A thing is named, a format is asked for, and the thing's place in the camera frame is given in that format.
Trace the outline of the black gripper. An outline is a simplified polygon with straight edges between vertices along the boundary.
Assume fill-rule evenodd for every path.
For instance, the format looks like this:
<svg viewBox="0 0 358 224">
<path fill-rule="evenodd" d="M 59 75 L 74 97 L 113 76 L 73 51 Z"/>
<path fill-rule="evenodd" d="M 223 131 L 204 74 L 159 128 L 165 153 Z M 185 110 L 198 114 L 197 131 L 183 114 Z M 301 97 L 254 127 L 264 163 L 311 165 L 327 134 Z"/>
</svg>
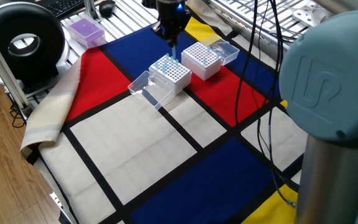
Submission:
<svg viewBox="0 0 358 224">
<path fill-rule="evenodd" d="M 178 43 L 178 36 L 190 20 L 191 13 L 185 0 L 156 0 L 158 21 L 151 30 L 173 48 Z"/>
</svg>

